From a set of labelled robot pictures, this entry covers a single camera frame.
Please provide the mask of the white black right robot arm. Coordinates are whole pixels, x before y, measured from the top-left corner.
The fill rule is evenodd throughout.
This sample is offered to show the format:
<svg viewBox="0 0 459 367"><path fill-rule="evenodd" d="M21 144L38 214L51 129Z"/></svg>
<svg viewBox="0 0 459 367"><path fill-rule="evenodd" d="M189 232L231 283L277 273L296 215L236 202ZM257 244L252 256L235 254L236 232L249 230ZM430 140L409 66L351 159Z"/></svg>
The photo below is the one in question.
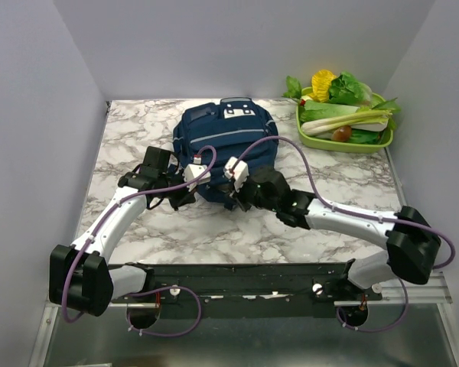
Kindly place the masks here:
<svg viewBox="0 0 459 367"><path fill-rule="evenodd" d="M231 182L232 198L244 211L266 209L287 226L338 232L382 249L346 263L336 283L341 297L352 300L374 284L393 278L419 285L428 282L441 240L430 232L417 209L403 206L398 212L375 212L334 203L326 206L317 194L290 188L284 176L270 166L250 174L240 162L226 168L224 175Z"/></svg>

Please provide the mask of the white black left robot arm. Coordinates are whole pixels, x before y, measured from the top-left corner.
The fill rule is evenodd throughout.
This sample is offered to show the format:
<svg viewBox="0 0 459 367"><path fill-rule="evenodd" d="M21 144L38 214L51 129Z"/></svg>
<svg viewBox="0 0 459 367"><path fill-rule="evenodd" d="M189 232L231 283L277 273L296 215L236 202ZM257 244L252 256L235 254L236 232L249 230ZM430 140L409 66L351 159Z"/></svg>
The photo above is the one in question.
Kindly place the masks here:
<svg viewBox="0 0 459 367"><path fill-rule="evenodd" d="M174 153L149 147L143 162L124 174L108 206L85 233L71 245L57 245L50 254L49 299L62 312L77 310L100 316L112 300L131 295L149 300L155 290L154 271L147 265L109 265L113 250L130 225L154 198L168 198L171 205L194 202L187 188L163 192L182 184L184 178L171 164Z"/></svg>

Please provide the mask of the navy blue student backpack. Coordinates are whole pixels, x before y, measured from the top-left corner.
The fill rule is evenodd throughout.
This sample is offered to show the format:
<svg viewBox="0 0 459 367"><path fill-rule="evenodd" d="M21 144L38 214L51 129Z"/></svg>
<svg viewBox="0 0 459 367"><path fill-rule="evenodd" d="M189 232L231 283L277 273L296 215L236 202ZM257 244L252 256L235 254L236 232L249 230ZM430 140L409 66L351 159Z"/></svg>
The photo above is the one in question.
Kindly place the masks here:
<svg viewBox="0 0 459 367"><path fill-rule="evenodd" d="M198 186L197 193L207 202L232 210L236 202L230 198L230 182L223 174L225 164L255 141L277 135L278 128L266 109L250 98L229 97L218 104L209 102L185 110L174 127L172 144L182 167L191 164L202 147L215 148L211 180Z"/></svg>

